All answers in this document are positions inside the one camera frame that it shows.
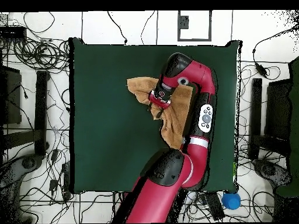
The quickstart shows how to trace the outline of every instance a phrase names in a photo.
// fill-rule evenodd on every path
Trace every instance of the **black frame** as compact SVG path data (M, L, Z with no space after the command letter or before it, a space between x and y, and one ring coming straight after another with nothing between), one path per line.
M181 16L178 10L178 41L212 41L212 11L209 11L208 38L180 38L180 30L189 28L189 17Z
M0 53L0 69L2 69L2 54ZM50 80L48 71L37 71L36 80L36 105L34 130L21 131L4 135L4 130L0 131L0 150L3 152L20 145L34 142L34 151L36 155L45 156L47 149L46 134L47 134L47 82ZM0 166L3 165L3 157L0 158Z

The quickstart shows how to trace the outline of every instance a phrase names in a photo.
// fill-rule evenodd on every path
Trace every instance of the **brown towel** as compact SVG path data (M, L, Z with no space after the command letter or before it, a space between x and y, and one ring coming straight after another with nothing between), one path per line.
M127 80L128 89L135 95L137 100L149 105L149 92L156 87L158 79L150 77L131 78ZM190 100L192 96L192 87L179 85L171 96L171 105L164 110L161 115L163 127L161 135L169 147L180 149L182 144L182 134L187 119ZM154 120L160 108L155 104L152 105L151 113Z

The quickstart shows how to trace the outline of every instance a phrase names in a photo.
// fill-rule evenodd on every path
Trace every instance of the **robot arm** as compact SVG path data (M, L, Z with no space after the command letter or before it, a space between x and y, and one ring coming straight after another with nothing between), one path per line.
M192 189L201 182L206 171L208 145L211 141L216 107L215 73L203 64L176 53L170 56L156 88L149 100L161 107L170 103L170 97L179 84L198 84L193 116L181 150L164 153L138 179L133 192L121 204L113 223L164 223L175 197L181 188Z

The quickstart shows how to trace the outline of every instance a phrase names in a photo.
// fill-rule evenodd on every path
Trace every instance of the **robot control buttons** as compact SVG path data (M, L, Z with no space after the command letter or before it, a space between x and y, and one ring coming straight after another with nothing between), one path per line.
M211 130L211 121L213 117L213 108L209 104L205 104L200 109L200 115L199 115L199 128L207 133Z

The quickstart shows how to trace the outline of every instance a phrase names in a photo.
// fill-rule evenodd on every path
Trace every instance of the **green mat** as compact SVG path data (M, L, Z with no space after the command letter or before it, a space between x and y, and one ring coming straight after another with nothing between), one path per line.
M126 83L128 78L138 76L158 78L163 64L175 52L216 71L214 140L210 173L203 190L235 191L232 167L238 41L226 47L86 45L77 38L69 43L69 92L71 118L74 117L74 130L70 133L74 140L71 187L75 193L130 191L148 160L161 148L167 148L159 133L162 122L153 121L147 107L128 91Z

